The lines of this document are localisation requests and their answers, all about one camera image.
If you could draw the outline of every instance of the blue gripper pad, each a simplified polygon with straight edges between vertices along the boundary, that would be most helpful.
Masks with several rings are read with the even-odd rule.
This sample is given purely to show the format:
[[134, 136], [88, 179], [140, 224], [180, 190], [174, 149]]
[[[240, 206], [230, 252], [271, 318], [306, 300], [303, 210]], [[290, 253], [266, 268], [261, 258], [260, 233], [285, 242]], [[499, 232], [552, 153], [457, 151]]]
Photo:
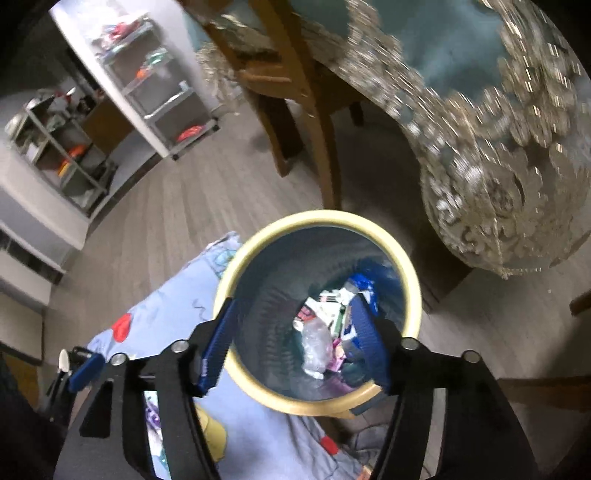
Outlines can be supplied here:
[[363, 352], [369, 374], [377, 385], [385, 391], [389, 391], [390, 358], [375, 328], [374, 316], [361, 294], [357, 294], [349, 305], [351, 307], [351, 322], [355, 327], [359, 348]]
[[226, 354], [232, 344], [234, 335], [238, 331], [239, 315], [236, 300], [226, 301], [220, 311], [220, 316], [218, 316], [219, 323], [213, 332], [211, 340], [201, 356], [201, 376], [197, 386], [203, 395], [216, 386], [217, 379], [222, 373]]
[[72, 373], [68, 382], [68, 390], [76, 393], [97, 378], [105, 366], [105, 357], [100, 353], [93, 353], [86, 362]]

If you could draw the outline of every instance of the trash can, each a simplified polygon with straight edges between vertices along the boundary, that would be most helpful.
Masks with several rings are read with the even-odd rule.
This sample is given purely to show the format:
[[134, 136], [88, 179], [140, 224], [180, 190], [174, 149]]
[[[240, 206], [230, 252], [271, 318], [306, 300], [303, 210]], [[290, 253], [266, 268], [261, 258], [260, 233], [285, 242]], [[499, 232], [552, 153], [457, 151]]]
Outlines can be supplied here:
[[308, 376], [294, 316], [307, 297], [340, 288], [367, 265], [390, 273], [376, 283], [380, 313], [417, 337], [422, 302], [408, 256], [388, 232], [351, 213], [314, 210], [268, 225], [236, 253], [219, 284], [214, 311], [236, 300], [241, 325], [225, 368], [248, 395], [284, 413], [350, 418], [381, 392], [363, 371], [343, 380]]

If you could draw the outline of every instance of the yellow object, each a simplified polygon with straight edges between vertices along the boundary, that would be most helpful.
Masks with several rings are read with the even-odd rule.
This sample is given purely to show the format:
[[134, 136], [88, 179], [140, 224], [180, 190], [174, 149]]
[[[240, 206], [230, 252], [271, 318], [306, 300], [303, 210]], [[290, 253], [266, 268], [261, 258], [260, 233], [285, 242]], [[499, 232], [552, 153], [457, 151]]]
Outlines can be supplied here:
[[[421, 326], [423, 304], [417, 274], [410, 259], [400, 244], [380, 226], [358, 215], [336, 210], [296, 213], [266, 226], [251, 237], [238, 250], [222, 277], [217, 288], [214, 316], [219, 312], [224, 300], [232, 297], [242, 273], [259, 252], [279, 237], [311, 226], [346, 228], [370, 239], [383, 250], [396, 265], [404, 289], [406, 311], [402, 336], [416, 338]], [[367, 402], [381, 391], [379, 386], [369, 381], [351, 393], [330, 400], [304, 401], [289, 398], [271, 391], [256, 380], [242, 365], [234, 344], [226, 357], [225, 368], [236, 384], [254, 400], [274, 410], [293, 415], [352, 418], [352, 408]]]
[[223, 458], [226, 450], [226, 430], [224, 430], [222, 424], [211, 418], [199, 405], [195, 404], [195, 410], [197, 411], [209, 453], [213, 461], [217, 463]]

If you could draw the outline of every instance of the metal screw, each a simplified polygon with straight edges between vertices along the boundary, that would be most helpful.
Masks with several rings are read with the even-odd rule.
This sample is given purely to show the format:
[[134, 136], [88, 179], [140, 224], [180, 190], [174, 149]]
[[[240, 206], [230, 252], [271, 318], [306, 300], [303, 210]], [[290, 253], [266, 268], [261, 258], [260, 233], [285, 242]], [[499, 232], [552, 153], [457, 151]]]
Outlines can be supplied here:
[[400, 340], [400, 345], [402, 345], [402, 348], [405, 350], [416, 350], [421, 344], [416, 338], [405, 337]]
[[462, 358], [471, 364], [477, 364], [481, 360], [480, 354], [474, 350], [466, 350], [462, 354]]
[[189, 342], [186, 340], [177, 340], [170, 346], [174, 353], [184, 352], [187, 348], [189, 348]]
[[127, 355], [124, 353], [116, 353], [111, 357], [111, 365], [122, 365], [127, 361]]

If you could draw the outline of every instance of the chair leg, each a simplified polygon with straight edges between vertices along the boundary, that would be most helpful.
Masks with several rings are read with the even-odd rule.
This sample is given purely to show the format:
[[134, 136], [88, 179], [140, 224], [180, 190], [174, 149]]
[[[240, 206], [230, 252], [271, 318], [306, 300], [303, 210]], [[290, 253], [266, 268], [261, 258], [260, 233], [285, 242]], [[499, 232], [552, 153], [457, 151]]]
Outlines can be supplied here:
[[306, 121], [318, 169], [322, 204], [325, 209], [341, 210], [340, 168], [332, 120], [328, 113], [315, 110], [306, 113]]
[[570, 313], [573, 317], [589, 309], [591, 309], [591, 290], [586, 291], [570, 302]]
[[566, 410], [591, 410], [591, 376], [567, 378], [500, 378], [498, 384], [509, 401]]
[[254, 92], [248, 92], [247, 97], [271, 142], [277, 173], [285, 177], [291, 170], [288, 159], [304, 148], [295, 120], [283, 98]]
[[361, 104], [359, 102], [351, 103], [351, 105], [349, 105], [349, 112], [351, 114], [351, 119], [353, 120], [354, 126], [362, 127], [364, 121]]

